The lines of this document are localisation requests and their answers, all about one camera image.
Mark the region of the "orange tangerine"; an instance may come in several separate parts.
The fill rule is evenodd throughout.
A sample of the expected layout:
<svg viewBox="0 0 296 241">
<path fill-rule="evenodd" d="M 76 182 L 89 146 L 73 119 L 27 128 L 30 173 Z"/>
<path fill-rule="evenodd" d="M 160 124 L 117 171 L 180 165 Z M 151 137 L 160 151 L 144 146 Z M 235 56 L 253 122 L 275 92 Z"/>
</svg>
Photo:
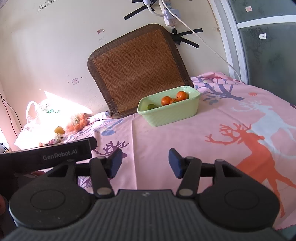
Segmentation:
<svg viewBox="0 0 296 241">
<path fill-rule="evenodd" d="M 177 99 L 177 98 L 172 98 L 171 100 L 170 100 L 170 104 L 173 104 L 173 103 L 176 103 L 176 102 L 178 102 L 179 100 Z"/>
<path fill-rule="evenodd" d="M 186 100 L 189 98 L 189 95 L 187 92 L 184 92 L 184 91 L 179 91 L 176 95 L 176 99 L 178 101 L 182 101 L 182 100 Z"/>
<path fill-rule="evenodd" d="M 171 102 L 171 97 L 170 96 L 164 96 L 161 99 L 161 105 L 162 106 L 168 105 L 168 104 L 170 104 L 170 102 Z"/>
</svg>

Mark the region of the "white plastic bag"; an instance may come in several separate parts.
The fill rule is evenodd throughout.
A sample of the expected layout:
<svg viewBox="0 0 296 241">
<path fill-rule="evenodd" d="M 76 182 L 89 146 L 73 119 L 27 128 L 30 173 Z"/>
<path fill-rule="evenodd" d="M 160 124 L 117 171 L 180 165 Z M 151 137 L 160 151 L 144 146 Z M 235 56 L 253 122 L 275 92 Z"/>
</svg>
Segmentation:
<svg viewBox="0 0 296 241">
<path fill-rule="evenodd" d="M 71 118 L 84 113 L 92 115 L 92 111 L 77 102 L 65 97 L 45 92 L 46 98 L 40 103 L 30 101 L 26 109 L 27 124 L 19 133 L 14 145 L 21 150 L 53 145 L 74 133 L 58 135 L 55 128 L 61 126 L 64 131 Z"/>
</svg>

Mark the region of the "bag of small oranges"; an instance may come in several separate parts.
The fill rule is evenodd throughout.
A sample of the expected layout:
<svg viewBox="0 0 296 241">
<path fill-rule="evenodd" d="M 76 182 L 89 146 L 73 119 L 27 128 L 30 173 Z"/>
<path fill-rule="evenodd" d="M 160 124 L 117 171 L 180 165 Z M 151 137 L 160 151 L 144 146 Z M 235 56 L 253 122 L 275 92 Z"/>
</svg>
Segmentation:
<svg viewBox="0 0 296 241">
<path fill-rule="evenodd" d="M 66 133 L 77 133 L 84 129 L 89 124 L 87 116 L 84 113 L 80 113 L 71 118 L 67 124 Z"/>
</svg>

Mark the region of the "light green plastic basin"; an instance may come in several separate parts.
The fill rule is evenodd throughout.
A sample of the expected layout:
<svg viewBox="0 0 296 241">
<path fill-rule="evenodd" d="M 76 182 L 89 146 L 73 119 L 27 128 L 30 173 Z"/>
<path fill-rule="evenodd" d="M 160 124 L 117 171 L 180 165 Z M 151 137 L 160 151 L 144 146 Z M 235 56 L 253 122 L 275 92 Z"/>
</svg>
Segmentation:
<svg viewBox="0 0 296 241">
<path fill-rule="evenodd" d="M 164 96 L 176 97 L 179 91 L 187 92 L 189 98 L 173 104 L 161 105 L 161 99 Z M 167 125 L 197 114 L 200 97 L 201 93 L 196 89 L 187 85 L 179 86 L 142 98 L 138 103 L 137 112 L 152 127 Z M 157 108 L 148 110 L 149 104 L 154 104 Z"/>
</svg>

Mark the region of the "yellow orange fruit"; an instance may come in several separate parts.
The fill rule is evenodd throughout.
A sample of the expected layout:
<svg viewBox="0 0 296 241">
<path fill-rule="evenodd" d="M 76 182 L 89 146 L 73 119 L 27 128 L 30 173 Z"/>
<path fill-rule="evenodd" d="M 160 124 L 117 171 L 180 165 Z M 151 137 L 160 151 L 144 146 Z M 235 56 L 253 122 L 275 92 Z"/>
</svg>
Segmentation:
<svg viewBox="0 0 296 241">
<path fill-rule="evenodd" d="M 65 131 L 64 129 L 61 127 L 61 126 L 58 126 L 55 128 L 54 132 L 58 135 L 64 135 L 65 134 Z"/>
</svg>

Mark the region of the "pink patterned bed sheet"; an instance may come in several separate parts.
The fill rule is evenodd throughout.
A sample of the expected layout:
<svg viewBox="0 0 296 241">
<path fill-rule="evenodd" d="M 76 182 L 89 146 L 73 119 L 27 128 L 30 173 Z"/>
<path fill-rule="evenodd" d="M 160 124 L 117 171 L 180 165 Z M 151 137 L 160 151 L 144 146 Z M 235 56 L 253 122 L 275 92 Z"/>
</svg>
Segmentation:
<svg viewBox="0 0 296 241">
<path fill-rule="evenodd" d="M 191 118 L 152 127 L 139 114 L 113 120 L 101 114 L 72 142 L 95 137 L 93 157 L 122 149 L 123 162 L 111 185 L 119 189 L 177 190 L 168 152 L 205 163 L 223 159 L 270 188 L 280 199 L 275 228 L 295 225 L 295 105 L 271 92 L 220 74 L 192 78 L 201 93 Z"/>
</svg>

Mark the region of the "orange tangerine in basin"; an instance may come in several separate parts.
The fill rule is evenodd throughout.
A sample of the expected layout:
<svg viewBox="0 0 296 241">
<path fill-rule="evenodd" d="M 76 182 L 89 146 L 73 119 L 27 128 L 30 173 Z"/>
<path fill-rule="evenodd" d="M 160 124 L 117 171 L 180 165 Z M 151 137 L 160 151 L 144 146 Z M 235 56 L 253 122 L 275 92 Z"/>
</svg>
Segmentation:
<svg viewBox="0 0 296 241">
<path fill-rule="evenodd" d="M 187 92 L 184 92 L 184 91 L 179 91 L 176 95 L 176 99 L 178 101 L 182 101 L 182 100 L 186 100 L 189 98 L 189 95 Z"/>
<path fill-rule="evenodd" d="M 172 98 L 171 100 L 170 100 L 170 104 L 173 104 L 173 103 L 176 103 L 176 102 L 178 102 L 179 100 L 177 99 L 177 98 Z"/>
</svg>

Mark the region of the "green fruit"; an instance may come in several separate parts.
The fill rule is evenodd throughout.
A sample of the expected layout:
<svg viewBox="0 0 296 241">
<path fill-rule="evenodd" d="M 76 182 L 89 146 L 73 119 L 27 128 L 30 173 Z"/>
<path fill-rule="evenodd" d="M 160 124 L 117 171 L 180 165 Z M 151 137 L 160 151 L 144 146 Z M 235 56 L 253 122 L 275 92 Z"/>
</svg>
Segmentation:
<svg viewBox="0 0 296 241">
<path fill-rule="evenodd" d="M 154 105 L 154 104 L 149 104 L 149 105 L 147 106 L 147 109 L 148 109 L 148 110 L 155 109 L 155 108 L 157 108 L 157 106 Z"/>
</svg>

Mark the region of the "brown woven seat cushion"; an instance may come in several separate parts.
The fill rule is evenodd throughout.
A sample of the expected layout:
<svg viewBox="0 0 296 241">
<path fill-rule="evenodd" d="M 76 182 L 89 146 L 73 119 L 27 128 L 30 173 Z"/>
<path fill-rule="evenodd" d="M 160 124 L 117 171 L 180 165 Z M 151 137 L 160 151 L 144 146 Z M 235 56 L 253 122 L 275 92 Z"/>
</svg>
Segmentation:
<svg viewBox="0 0 296 241">
<path fill-rule="evenodd" d="M 137 112 L 146 96 L 193 83 L 170 33 L 149 24 L 95 50 L 88 70 L 109 108 L 109 116 Z"/>
</svg>

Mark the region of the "white power strip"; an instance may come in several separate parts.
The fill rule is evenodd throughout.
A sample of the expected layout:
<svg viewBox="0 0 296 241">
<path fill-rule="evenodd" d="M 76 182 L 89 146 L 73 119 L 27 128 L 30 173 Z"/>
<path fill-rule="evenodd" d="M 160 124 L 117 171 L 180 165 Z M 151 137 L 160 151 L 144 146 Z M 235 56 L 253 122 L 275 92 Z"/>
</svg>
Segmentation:
<svg viewBox="0 0 296 241">
<path fill-rule="evenodd" d="M 179 10 L 173 8 L 170 0 L 159 1 L 159 7 L 166 26 L 174 27 L 177 24 L 175 16 L 180 16 Z"/>
</svg>

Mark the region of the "white window frame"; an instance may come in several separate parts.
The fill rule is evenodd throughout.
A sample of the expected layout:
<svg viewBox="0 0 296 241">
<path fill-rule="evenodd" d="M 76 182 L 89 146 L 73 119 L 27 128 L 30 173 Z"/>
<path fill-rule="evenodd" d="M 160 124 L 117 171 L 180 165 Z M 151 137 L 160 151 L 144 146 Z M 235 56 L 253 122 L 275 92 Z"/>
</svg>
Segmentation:
<svg viewBox="0 0 296 241">
<path fill-rule="evenodd" d="M 231 77 L 248 84 L 240 30 L 269 24 L 295 23 L 295 1 L 209 1 L 226 53 Z"/>
</svg>

